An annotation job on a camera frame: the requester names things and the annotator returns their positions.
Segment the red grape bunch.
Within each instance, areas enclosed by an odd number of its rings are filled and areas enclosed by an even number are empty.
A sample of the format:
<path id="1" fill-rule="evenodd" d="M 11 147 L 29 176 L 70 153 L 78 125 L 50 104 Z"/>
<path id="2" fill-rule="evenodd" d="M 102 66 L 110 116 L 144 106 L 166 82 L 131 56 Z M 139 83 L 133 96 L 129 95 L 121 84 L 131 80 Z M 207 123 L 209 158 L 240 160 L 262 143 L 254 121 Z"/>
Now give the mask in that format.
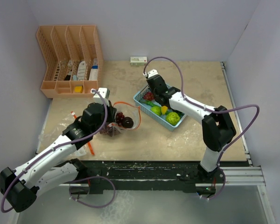
<path id="1" fill-rule="evenodd" d="M 147 100 L 147 101 L 152 101 L 154 100 L 154 95 L 152 92 L 147 92 L 144 96 L 143 96 L 143 99 L 144 100 Z"/>
<path id="2" fill-rule="evenodd" d="M 124 117 L 125 116 L 122 112 L 109 112 L 107 122 L 99 133 L 109 137 L 114 137 L 115 135 L 120 134 L 120 127 L 122 127 L 121 122 Z"/>

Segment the yellow banana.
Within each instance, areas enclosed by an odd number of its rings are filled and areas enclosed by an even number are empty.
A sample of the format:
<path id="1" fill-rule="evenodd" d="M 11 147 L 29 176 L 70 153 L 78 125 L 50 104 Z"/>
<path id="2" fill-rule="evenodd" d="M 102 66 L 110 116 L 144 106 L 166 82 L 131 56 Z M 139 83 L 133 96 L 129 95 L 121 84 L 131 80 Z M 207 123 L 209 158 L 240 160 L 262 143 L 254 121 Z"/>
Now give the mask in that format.
<path id="1" fill-rule="evenodd" d="M 164 106 L 161 107 L 161 114 L 162 115 L 165 115 L 167 113 L 167 111 L 168 111 L 168 107 L 167 106 L 164 105 Z"/>

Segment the clear orange-zip bag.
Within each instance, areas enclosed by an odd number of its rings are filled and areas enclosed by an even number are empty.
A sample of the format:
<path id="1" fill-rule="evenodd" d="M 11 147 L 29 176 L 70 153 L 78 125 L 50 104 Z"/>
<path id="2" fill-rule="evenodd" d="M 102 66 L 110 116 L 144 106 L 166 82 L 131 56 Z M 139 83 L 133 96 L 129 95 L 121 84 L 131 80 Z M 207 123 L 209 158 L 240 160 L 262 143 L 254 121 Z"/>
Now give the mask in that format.
<path id="1" fill-rule="evenodd" d="M 107 122 L 99 133 L 113 137 L 127 131 L 136 130 L 140 123 L 140 107 L 118 101 L 108 107 Z"/>

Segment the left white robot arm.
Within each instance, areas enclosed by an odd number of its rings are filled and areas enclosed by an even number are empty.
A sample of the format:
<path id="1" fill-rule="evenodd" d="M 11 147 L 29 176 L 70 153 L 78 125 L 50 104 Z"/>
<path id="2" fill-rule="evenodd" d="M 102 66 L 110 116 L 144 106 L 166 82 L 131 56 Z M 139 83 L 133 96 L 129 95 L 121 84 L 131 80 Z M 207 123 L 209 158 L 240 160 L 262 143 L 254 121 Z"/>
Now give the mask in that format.
<path id="1" fill-rule="evenodd" d="M 116 109 L 109 100 L 91 103 L 44 151 L 15 169 L 3 169 L 0 173 L 1 211 L 9 212 L 4 208 L 4 203 L 9 202 L 11 209 L 20 213 L 42 193 L 59 184 L 101 178 L 99 174 L 91 176 L 79 159 L 66 161 L 62 166 L 58 164 L 90 142 L 107 122 L 114 120 L 115 113 Z"/>

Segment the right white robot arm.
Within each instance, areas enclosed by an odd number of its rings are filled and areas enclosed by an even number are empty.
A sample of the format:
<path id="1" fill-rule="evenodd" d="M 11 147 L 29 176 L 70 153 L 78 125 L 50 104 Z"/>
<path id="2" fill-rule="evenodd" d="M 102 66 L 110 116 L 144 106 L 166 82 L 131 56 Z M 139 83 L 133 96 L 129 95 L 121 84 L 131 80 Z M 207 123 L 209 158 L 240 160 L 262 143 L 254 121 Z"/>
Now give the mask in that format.
<path id="1" fill-rule="evenodd" d="M 226 108 L 204 105 L 196 100 L 190 103 L 186 96 L 175 87 L 168 87 L 159 75 L 145 75 L 149 89 L 156 102 L 174 111 L 179 111 L 197 121 L 202 126 L 203 141 L 206 145 L 198 177 L 202 182 L 210 182 L 215 177 L 220 153 L 236 135 L 236 129 Z"/>

